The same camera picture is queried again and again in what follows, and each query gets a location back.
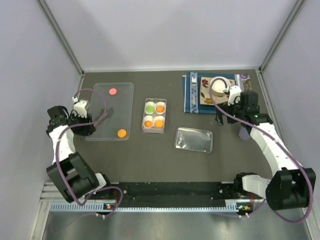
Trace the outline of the orange round cookie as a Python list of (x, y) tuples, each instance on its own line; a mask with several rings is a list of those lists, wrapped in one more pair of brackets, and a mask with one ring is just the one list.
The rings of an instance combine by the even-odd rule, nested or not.
[(163, 113), (165, 110), (165, 107), (163, 105), (158, 105), (156, 107), (156, 111), (160, 114), (160, 113)]

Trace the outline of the orange flower cookie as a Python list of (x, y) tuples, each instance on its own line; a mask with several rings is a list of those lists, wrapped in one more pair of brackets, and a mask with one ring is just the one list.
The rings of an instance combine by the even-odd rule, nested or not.
[(153, 122), (151, 120), (147, 120), (144, 122), (144, 127), (145, 128), (152, 128), (153, 127)]

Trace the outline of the green round cookie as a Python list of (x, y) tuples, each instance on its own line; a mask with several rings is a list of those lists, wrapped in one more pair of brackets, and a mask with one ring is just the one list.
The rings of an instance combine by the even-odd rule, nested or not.
[(155, 108), (152, 105), (148, 105), (145, 110), (148, 114), (152, 114), (155, 111)]

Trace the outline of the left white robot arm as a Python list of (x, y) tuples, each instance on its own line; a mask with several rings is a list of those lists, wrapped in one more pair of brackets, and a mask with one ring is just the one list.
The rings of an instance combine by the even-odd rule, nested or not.
[(106, 199), (114, 191), (107, 176), (94, 173), (74, 146), (75, 135), (88, 137), (96, 131), (88, 105), (81, 100), (71, 112), (62, 105), (47, 110), (50, 120), (46, 133), (52, 140), (54, 157), (46, 173), (68, 203), (95, 191)]

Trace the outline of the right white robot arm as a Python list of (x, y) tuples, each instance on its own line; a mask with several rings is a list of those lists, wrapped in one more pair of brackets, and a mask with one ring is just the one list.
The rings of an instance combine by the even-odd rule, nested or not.
[(233, 185), (234, 194), (239, 198), (256, 194), (266, 199), (274, 211), (309, 207), (313, 201), (316, 173), (293, 159), (270, 116), (260, 112), (258, 94), (243, 92), (238, 86), (228, 87), (224, 92), (228, 101), (218, 104), (217, 123), (220, 126), (224, 124), (223, 116), (227, 117), (229, 124), (240, 122), (242, 130), (261, 149), (272, 172), (272, 179), (256, 173), (239, 173)]

